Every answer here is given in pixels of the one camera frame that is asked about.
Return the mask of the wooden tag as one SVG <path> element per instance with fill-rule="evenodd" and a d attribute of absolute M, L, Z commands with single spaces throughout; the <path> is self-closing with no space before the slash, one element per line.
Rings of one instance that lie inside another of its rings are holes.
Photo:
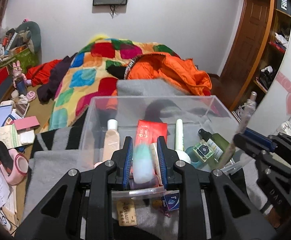
<path fill-rule="evenodd" d="M 119 200 L 116 207 L 119 226 L 137 226 L 137 215 L 133 200 Z"/>

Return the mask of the clear slim spray bottle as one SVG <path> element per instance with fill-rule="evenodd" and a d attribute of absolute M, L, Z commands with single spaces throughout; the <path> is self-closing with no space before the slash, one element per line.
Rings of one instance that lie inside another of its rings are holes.
<path fill-rule="evenodd" d="M 235 134 L 238 133 L 244 133 L 252 115 L 254 114 L 256 110 L 256 97 L 257 93 L 256 92 L 251 92 L 250 98 L 246 101 L 245 107 L 244 107 L 244 112 L 241 116 L 241 120 L 239 122 L 237 131 Z M 231 143 L 229 144 L 228 148 L 225 150 L 221 158 L 219 159 L 217 168 L 221 169 L 223 168 L 232 158 L 236 151 L 236 146 L 234 143 L 234 139 L 232 139 Z"/>

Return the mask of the clear plastic storage box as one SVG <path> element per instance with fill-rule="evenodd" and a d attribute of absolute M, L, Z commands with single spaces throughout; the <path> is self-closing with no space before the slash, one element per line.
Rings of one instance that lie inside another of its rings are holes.
<path fill-rule="evenodd" d="M 182 120 L 183 147 L 200 141 L 199 129 L 218 133 L 230 141 L 238 121 L 216 96 L 99 96 L 92 98 L 87 109 L 79 142 L 78 166 L 93 169 L 103 160 L 107 122 L 117 121 L 119 145 L 126 137 L 133 144 L 152 144 L 163 136 L 170 149 L 175 148 L 175 125 Z"/>

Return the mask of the grey neck pillow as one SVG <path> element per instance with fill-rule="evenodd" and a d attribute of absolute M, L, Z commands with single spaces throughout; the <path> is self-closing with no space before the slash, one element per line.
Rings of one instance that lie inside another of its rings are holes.
<path fill-rule="evenodd" d="M 16 28 L 16 32 L 23 38 L 33 54 L 37 54 L 41 48 L 41 31 L 36 22 L 23 22 Z"/>

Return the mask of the pink headphones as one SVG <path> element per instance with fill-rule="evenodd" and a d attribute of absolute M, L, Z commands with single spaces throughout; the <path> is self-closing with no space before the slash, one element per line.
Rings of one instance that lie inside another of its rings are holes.
<path fill-rule="evenodd" d="M 28 172 L 28 160 L 15 148 L 7 149 L 0 141 L 0 171 L 5 181 L 15 186 L 19 184 Z"/>

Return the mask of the red foil pouch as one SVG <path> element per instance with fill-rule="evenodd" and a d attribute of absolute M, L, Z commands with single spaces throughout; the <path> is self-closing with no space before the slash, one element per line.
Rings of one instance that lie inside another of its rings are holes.
<path fill-rule="evenodd" d="M 168 125 L 166 123 L 139 120 L 136 130 L 135 146 L 156 143 L 160 136 L 167 140 L 167 128 Z"/>

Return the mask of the orange puffer jacket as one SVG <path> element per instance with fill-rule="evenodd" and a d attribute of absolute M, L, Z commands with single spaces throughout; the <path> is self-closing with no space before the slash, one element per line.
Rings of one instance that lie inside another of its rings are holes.
<path fill-rule="evenodd" d="M 127 64 L 107 61 L 106 71 L 119 80 L 160 79 L 191 95 L 211 95 L 212 82 L 207 72 L 198 70 L 193 60 L 169 53 L 138 55 Z"/>

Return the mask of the beige cosmetic tube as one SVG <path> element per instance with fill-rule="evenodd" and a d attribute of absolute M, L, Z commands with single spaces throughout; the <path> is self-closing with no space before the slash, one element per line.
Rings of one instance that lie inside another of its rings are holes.
<path fill-rule="evenodd" d="M 107 131 L 104 139 L 104 150 L 102 161 L 107 161 L 112 158 L 115 151 L 120 148 L 120 137 L 118 133 L 118 121 L 109 119 L 107 121 Z"/>

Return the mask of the green cardboard box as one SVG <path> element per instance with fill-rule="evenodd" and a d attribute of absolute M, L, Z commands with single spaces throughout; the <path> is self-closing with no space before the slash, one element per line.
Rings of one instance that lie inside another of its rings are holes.
<path fill-rule="evenodd" d="M 13 62 L 20 62 L 22 72 L 27 73 L 28 68 L 35 67 L 39 64 L 39 59 L 36 54 L 32 53 L 29 48 L 25 48 L 17 54 L 8 54 L 2 57 L 0 61 L 0 69 L 8 67 L 10 70 L 13 68 Z"/>

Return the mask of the grey black blanket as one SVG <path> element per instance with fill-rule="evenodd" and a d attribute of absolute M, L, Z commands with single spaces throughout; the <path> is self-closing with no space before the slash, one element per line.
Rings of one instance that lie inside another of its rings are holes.
<path fill-rule="evenodd" d="M 160 213 L 160 211 L 157 211 L 152 207 L 153 200 L 161 200 L 161 197 L 165 194 L 175 193 L 179 191 L 168 191 L 164 188 L 161 179 L 157 142 L 150 144 L 149 148 L 152 153 L 152 161 L 154 165 L 155 175 L 157 175 L 160 180 L 160 186 L 148 189 L 131 190 L 129 185 L 127 189 L 120 191 L 113 190 L 111 192 L 113 239 L 152 239 L 152 235 L 139 228 L 141 221 L 144 219 L 148 219 L 150 221 L 157 233 L 163 233 L 165 239 L 172 239 L 173 236 L 178 237 L 179 209 L 170 211 L 172 216 L 168 218 Z M 50 191 L 50 189 L 69 170 L 75 168 L 79 170 L 79 172 L 85 172 L 82 171 L 78 166 L 79 154 L 79 150 L 38 151 L 34 154 L 31 160 L 32 176 L 27 192 L 26 205 L 24 208 L 26 212 L 26 217 L 43 199 L 43 197 Z M 97 163 L 94 168 L 96 168 L 99 164 L 103 162 L 104 161 Z M 211 163 L 205 164 L 204 168 L 201 171 L 212 172 L 213 170 L 222 171 L 222 169 L 214 168 Z M 132 164 L 129 178 L 133 178 Z M 119 200 L 126 199 L 133 200 L 135 204 L 137 226 L 119 226 L 116 207 L 117 202 Z M 86 239 L 85 231 L 86 212 L 82 212 L 80 239 Z"/>

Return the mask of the colourful checkered quilt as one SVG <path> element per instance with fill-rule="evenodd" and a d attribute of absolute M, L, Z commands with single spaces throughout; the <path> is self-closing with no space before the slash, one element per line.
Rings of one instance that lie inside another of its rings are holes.
<path fill-rule="evenodd" d="M 110 96 L 116 89 L 118 78 L 107 68 L 125 66 L 135 56 L 153 52 L 177 56 L 171 48 L 156 42 L 98 38 L 89 43 L 75 55 L 60 82 L 51 115 L 41 132 L 72 126 L 94 96 Z"/>

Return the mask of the wooden shelf unit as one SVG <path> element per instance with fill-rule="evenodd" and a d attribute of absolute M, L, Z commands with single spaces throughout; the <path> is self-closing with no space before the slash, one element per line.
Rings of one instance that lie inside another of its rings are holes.
<path fill-rule="evenodd" d="M 287 0 L 270 0 L 271 25 L 265 47 L 256 70 L 237 107 L 243 105 L 251 92 L 257 93 L 257 102 L 266 96 L 283 61 L 291 31 L 291 5 Z"/>

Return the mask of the purple cylindrical bottle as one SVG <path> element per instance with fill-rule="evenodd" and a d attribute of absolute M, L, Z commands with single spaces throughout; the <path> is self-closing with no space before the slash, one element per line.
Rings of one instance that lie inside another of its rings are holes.
<path fill-rule="evenodd" d="M 131 190 L 148 189 L 160 186 L 160 180 L 157 175 L 154 175 L 154 177 L 150 181 L 138 184 L 135 183 L 133 178 L 130 178 L 129 185 Z"/>

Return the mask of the dark green spray bottle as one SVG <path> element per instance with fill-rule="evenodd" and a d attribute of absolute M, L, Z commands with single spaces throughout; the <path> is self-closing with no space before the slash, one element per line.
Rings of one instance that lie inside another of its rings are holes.
<path fill-rule="evenodd" d="M 214 164 L 214 167 L 216 167 L 217 164 L 219 164 L 222 155 L 224 154 L 230 143 L 226 139 L 224 139 L 219 133 L 212 134 L 208 131 L 205 131 L 203 128 L 198 130 L 198 134 L 212 150 L 212 163 Z"/>

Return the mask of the white pen-like tube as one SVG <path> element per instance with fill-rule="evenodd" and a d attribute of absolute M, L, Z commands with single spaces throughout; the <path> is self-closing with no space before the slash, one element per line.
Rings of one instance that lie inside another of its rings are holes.
<path fill-rule="evenodd" d="M 180 160 L 191 163 L 189 155 L 184 151 L 184 127 L 182 119 L 176 120 L 175 124 L 175 151 Z"/>

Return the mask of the mint green tube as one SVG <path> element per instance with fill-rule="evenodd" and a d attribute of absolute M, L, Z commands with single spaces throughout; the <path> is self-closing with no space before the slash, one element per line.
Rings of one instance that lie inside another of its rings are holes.
<path fill-rule="evenodd" d="M 151 181 L 155 176 L 152 153 L 148 144 L 136 146 L 132 156 L 133 180 L 137 184 Z"/>

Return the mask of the pink charm trinket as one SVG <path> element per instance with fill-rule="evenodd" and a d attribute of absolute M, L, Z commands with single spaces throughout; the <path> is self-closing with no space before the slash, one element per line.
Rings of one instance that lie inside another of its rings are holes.
<path fill-rule="evenodd" d="M 162 200 L 159 199 L 155 199 L 152 201 L 152 207 L 157 210 L 160 211 L 160 213 L 162 213 L 164 216 L 170 218 L 172 215 L 169 212 L 169 210 L 164 206 L 164 203 Z"/>

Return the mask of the pink bunny figure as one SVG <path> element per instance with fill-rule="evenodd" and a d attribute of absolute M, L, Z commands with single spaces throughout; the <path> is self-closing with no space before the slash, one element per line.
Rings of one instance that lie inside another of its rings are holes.
<path fill-rule="evenodd" d="M 20 95 L 26 96 L 32 81 L 22 72 L 20 61 L 13 62 L 13 85 Z"/>

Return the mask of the dark purple garment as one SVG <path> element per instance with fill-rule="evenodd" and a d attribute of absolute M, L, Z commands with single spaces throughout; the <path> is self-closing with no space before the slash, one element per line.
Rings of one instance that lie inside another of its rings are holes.
<path fill-rule="evenodd" d="M 37 97 L 39 102 L 47 103 L 50 99 L 54 100 L 60 83 L 69 70 L 71 62 L 76 55 L 77 53 L 73 54 L 71 57 L 66 56 L 59 63 L 57 63 L 55 67 L 52 68 L 47 83 L 41 85 L 37 89 Z"/>

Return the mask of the pink flat box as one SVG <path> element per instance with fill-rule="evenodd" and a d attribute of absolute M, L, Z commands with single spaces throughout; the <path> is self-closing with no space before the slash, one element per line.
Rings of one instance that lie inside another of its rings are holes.
<path fill-rule="evenodd" d="M 28 116 L 23 119 L 16 119 L 14 125 L 17 131 L 28 131 L 30 129 L 38 128 L 40 123 L 36 116 Z"/>

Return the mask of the teal tape roll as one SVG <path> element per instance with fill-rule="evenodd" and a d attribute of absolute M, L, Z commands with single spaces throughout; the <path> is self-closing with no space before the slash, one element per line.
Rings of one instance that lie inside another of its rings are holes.
<path fill-rule="evenodd" d="M 190 157 L 191 165 L 197 169 L 201 168 L 203 163 L 201 162 L 198 154 L 195 152 L 194 147 L 190 146 L 185 151 L 187 155 Z"/>

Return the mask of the red garment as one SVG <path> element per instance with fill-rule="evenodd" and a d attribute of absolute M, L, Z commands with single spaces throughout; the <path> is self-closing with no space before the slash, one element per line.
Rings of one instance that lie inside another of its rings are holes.
<path fill-rule="evenodd" d="M 31 81 L 33 87 L 44 85 L 49 81 L 51 70 L 60 62 L 61 60 L 53 60 L 35 67 L 30 67 L 27 70 L 26 78 Z"/>

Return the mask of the wooden door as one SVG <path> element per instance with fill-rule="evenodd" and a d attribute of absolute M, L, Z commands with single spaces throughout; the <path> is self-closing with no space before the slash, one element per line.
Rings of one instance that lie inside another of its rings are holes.
<path fill-rule="evenodd" d="M 239 26 L 216 95 L 233 111 L 260 61 L 269 34 L 273 5 L 270 0 L 244 0 Z"/>

